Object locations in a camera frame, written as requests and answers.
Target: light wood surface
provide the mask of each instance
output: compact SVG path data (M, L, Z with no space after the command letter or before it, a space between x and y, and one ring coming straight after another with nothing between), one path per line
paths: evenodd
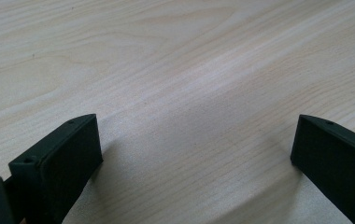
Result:
M355 132L355 1L0 1L0 175L89 113L64 223L349 223L289 156L299 114Z

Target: screw hole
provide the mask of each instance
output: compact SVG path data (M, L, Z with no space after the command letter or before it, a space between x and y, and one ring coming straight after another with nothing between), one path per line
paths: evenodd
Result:
M32 163L35 161L36 161L36 156L32 156L32 157L26 158L23 162L24 163Z

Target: black clamp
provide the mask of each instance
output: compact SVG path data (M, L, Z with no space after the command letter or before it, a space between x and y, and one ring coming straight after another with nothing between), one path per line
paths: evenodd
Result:
M0 224L62 223L102 161L96 116L67 121L8 164Z
M301 115L291 162L355 223L355 133L326 119Z

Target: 3d printed part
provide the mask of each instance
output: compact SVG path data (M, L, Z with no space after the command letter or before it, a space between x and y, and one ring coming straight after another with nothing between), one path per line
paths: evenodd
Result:
M355 223L355 133L326 119L301 115L291 162Z
M71 119L9 163L0 223L62 223L102 163L95 115Z

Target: tabletop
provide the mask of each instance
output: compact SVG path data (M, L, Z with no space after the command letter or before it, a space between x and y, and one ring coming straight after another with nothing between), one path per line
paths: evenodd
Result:
M91 113L64 223L350 223L290 153L300 114L355 132L355 1L0 1L0 176Z

